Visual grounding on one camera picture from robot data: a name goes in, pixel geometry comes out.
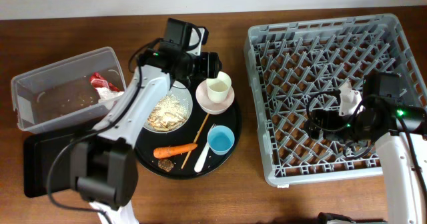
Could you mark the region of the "cream cup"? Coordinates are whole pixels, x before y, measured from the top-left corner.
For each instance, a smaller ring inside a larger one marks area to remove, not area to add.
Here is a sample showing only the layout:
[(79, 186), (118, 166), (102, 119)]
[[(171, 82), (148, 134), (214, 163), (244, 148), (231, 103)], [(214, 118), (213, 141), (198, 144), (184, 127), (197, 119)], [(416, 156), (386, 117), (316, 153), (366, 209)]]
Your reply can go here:
[(220, 71), (214, 79), (206, 79), (208, 98), (214, 103), (223, 102), (232, 86), (232, 80), (227, 73)]

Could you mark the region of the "pink bowl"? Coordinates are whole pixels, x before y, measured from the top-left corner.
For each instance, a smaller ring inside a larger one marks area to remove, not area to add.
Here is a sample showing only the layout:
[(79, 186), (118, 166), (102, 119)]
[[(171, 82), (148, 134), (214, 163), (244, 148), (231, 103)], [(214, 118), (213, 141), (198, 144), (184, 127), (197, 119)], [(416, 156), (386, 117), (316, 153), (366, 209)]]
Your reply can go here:
[(219, 115), (227, 111), (233, 104), (235, 93), (233, 87), (230, 87), (230, 90), (227, 94), (226, 99), (221, 103), (214, 103), (211, 101), (207, 95), (207, 83), (202, 81), (195, 91), (195, 98), (199, 106), (206, 112), (211, 115)]

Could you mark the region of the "blue cup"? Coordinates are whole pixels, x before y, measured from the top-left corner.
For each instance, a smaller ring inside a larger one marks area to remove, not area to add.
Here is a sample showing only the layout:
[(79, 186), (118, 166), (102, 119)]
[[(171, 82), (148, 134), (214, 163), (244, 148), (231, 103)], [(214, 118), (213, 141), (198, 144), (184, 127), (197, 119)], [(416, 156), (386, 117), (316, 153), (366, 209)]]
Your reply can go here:
[(216, 155), (225, 155), (235, 142), (234, 132), (224, 125), (211, 128), (207, 134), (207, 143)]

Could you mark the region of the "white tissue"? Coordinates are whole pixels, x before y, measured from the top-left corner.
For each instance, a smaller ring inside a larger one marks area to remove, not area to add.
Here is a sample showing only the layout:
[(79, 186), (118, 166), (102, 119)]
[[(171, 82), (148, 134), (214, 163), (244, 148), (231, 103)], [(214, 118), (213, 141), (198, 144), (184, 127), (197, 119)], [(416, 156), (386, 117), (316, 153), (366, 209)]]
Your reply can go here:
[(98, 99), (99, 103), (102, 103), (104, 101), (108, 101), (110, 99), (114, 99), (116, 97), (123, 95), (123, 91), (112, 91), (107, 87), (96, 87), (95, 90), (99, 95), (99, 99)]

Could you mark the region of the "red snack wrapper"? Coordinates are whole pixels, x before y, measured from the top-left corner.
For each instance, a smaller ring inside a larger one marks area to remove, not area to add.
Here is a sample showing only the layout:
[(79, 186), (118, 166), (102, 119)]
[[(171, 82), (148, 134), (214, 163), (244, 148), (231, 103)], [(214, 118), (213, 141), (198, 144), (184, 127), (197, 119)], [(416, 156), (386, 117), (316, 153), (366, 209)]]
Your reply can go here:
[(99, 73), (95, 72), (89, 81), (94, 88), (108, 88), (110, 91), (119, 92), (119, 89), (102, 77)]

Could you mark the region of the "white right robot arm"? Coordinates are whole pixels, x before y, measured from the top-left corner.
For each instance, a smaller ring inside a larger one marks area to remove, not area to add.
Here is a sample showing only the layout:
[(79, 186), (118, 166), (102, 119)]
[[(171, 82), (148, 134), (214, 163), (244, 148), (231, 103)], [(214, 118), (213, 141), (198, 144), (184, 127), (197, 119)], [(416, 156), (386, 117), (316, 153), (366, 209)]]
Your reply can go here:
[(306, 133), (343, 142), (343, 155), (361, 147), (353, 159), (375, 150), (386, 182), (389, 223), (425, 223), (426, 110), (404, 104), (399, 76), (391, 73), (364, 76), (362, 91), (345, 83), (325, 94), (337, 98), (339, 109), (307, 109)]

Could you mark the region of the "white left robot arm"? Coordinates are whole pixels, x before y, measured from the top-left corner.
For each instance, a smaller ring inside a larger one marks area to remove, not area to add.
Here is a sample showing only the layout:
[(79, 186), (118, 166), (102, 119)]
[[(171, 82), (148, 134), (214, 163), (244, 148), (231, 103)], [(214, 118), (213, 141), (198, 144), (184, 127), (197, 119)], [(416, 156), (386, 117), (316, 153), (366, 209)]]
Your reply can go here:
[(102, 223), (137, 223), (131, 198), (138, 182), (134, 147), (157, 103), (175, 81), (194, 76), (215, 78), (222, 63), (215, 52), (203, 52), (206, 27), (169, 18), (165, 34), (129, 59), (135, 65), (132, 81), (111, 111), (91, 130), (75, 138), (54, 159), (46, 180), (47, 196), (54, 206), (79, 211), (53, 197), (51, 183), (57, 164), (70, 155), (70, 188), (99, 215)]

